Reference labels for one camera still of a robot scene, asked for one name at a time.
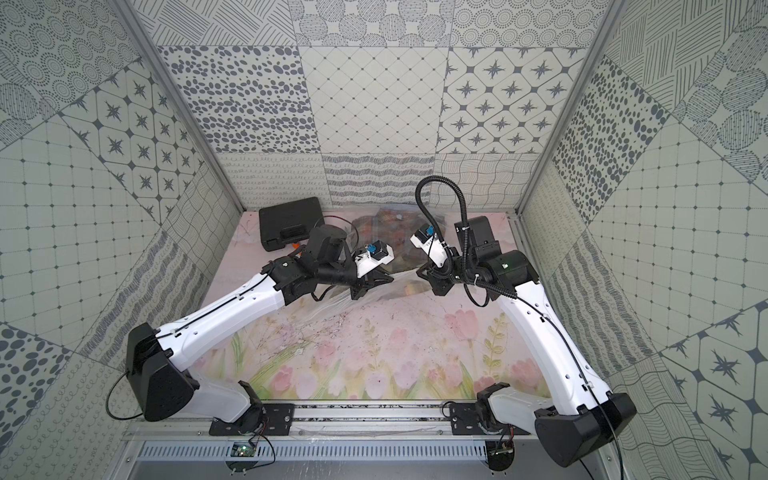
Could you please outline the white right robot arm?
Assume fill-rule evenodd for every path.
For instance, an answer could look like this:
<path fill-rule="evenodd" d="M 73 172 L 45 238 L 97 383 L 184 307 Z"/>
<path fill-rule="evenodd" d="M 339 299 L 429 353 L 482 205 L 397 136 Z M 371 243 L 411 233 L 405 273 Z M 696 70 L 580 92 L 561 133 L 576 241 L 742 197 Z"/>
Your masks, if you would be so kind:
<path fill-rule="evenodd" d="M 568 467 L 616 440 L 636 415 L 626 393 L 614 393 L 590 367 L 551 307 L 533 265 L 513 250 L 465 270 L 458 255 L 417 272 L 432 292 L 444 296 L 455 285 L 485 290 L 522 335 L 549 388 L 544 400 L 504 382 L 476 395 L 476 411 L 488 432 L 519 427 L 535 434 L 550 458 Z"/>

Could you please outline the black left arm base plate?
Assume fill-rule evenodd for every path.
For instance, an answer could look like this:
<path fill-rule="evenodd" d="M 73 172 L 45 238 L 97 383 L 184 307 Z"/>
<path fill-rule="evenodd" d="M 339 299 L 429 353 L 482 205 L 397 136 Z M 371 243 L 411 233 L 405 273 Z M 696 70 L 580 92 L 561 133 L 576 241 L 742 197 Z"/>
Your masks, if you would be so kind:
<path fill-rule="evenodd" d="M 266 436 L 288 436 L 296 405 L 292 403 L 266 403 L 250 407 L 233 423 L 214 418 L 210 436 L 236 436 L 260 432 Z"/>

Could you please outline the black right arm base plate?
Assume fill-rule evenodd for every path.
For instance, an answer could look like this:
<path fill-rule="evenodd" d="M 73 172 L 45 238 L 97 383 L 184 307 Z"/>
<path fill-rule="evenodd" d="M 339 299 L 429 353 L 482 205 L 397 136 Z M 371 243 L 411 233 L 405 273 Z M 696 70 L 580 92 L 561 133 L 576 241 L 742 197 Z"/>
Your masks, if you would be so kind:
<path fill-rule="evenodd" d="M 474 402 L 446 401 L 441 413 L 449 421 L 453 436 L 478 436 L 494 434 L 482 425 Z"/>

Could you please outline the yellow plaid shirt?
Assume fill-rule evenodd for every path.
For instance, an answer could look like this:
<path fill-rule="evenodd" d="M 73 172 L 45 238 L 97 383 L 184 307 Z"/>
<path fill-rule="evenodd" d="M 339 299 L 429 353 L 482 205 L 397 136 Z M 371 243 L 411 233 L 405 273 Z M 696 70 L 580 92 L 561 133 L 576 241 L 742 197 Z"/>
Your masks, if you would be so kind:
<path fill-rule="evenodd" d="M 413 296 L 425 292 L 430 292 L 431 287 L 427 282 L 408 280 L 404 284 L 404 296 Z"/>

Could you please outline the red plaid shirt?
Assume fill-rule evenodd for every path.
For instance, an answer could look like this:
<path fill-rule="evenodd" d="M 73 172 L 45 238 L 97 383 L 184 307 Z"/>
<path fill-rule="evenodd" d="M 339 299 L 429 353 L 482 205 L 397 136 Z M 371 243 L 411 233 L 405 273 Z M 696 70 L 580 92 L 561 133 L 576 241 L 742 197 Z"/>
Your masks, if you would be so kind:
<path fill-rule="evenodd" d="M 415 270 L 425 263 L 426 254 L 412 245 L 410 237 L 426 222 L 418 208 L 396 205 L 368 209 L 352 219 L 363 243 L 381 240 L 393 248 L 395 258 L 386 265 L 390 273 Z"/>

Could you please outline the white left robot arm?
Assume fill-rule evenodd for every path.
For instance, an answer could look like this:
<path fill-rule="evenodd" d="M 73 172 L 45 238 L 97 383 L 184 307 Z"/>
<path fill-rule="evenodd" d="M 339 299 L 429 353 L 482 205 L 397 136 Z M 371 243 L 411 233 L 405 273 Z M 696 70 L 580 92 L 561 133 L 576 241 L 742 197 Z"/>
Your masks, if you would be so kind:
<path fill-rule="evenodd" d="M 368 246 L 344 263 L 321 262 L 308 253 L 278 258 L 248 282 L 212 304 L 159 328 L 147 323 L 129 334 L 126 378 L 149 422 L 186 413 L 215 419 L 241 433 L 261 422 L 262 402 L 245 381 L 235 386 L 193 372 L 195 362 L 221 341 L 277 311 L 320 284 L 346 286 L 353 299 L 393 282 L 384 267 L 391 247 Z"/>

